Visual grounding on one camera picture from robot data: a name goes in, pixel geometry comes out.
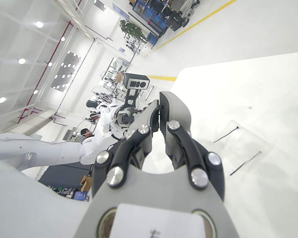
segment blue storage bin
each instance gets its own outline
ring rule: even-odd
[[[86,196],[87,196],[87,191],[83,191],[83,192],[78,191],[74,195],[74,200],[85,201]]]
[[[149,42],[149,43],[152,43],[152,44],[156,44],[157,41],[158,41],[158,37],[156,37],[155,35],[153,35],[152,33],[149,33],[146,40]]]

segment white floor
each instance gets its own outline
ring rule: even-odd
[[[201,0],[188,27],[229,1]],[[241,237],[298,237],[298,0],[237,0],[159,48],[182,31],[168,30],[133,61],[132,73],[178,77],[152,79],[142,104],[177,94],[209,150],[231,120],[267,142],[270,152],[231,177],[232,156],[223,156],[225,206]],[[161,134],[153,141],[152,172],[172,170]]]

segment ceiling light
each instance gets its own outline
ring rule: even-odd
[[[35,25],[36,25],[37,28],[42,28],[43,27],[42,22],[36,22]]]
[[[0,103],[3,103],[6,100],[5,97],[0,97]]]
[[[24,64],[25,63],[25,59],[24,58],[21,58],[18,60],[19,64]]]

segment red pipe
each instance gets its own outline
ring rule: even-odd
[[[63,32],[63,34],[62,34],[61,37],[64,36],[64,34],[65,34],[65,32],[67,31],[69,25],[71,25],[71,21],[68,22],[68,24],[67,24],[67,26],[66,26],[66,28],[65,28],[65,30],[64,30],[64,32]],[[56,45],[56,47],[55,47],[55,49],[54,49],[54,51],[53,51],[53,53],[52,53],[52,56],[50,57],[50,60],[49,60],[48,63],[46,64],[46,67],[45,67],[45,69],[44,69],[44,71],[43,71],[43,73],[42,73],[42,75],[41,75],[41,77],[40,77],[40,79],[39,79],[37,85],[35,86],[34,90],[36,90],[37,87],[39,86],[39,84],[40,84],[40,82],[41,82],[41,80],[42,80],[42,77],[43,77],[43,75],[45,74],[46,69],[48,68],[48,64],[49,64],[50,61],[52,61],[52,58],[53,58],[53,56],[55,55],[55,52],[56,52],[58,46],[60,45],[60,43],[61,43],[61,40],[58,41],[58,43],[57,43],[57,45]],[[29,101],[28,101],[28,103],[27,103],[27,106],[29,105],[30,101],[32,100],[32,97],[33,97],[33,94],[31,94],[31,97],[30,97],[30,99],[29,99]],[[19,118],[17,124],[24,118],[24,117],[22,117],[22,116],[23,116],[23,114],[24,114],[25,111],[27,111],[27,109],[24,109],[24,110],[23,110],[23,112],[22,112],[22,114],[21,114],[21,116],[20,116],[20,118]]]

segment black chair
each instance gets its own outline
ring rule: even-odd
[[[96,102],[96,101],[92,101],[92,100],[88,100],[87,102],[86,102],[86,106],[88,107],[88,108],[96,108],[97,106],[98,106],[98,102]]]

